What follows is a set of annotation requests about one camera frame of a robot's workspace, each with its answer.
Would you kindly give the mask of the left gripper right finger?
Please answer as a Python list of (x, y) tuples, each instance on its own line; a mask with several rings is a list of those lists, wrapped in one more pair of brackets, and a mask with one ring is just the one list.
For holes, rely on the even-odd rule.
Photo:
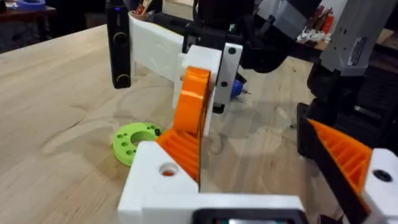
[(297, 150), (319, 168), (341, 208), (320, 223), (397, 223), (397, 156), (308, 117), (297, 105)]

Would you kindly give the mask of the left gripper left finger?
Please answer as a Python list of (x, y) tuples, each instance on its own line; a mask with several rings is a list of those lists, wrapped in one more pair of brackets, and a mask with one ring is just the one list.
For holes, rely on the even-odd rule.
[(199, 187), (158, 143), (142, 141), (121, 194), (120, 223), (191, 223)]

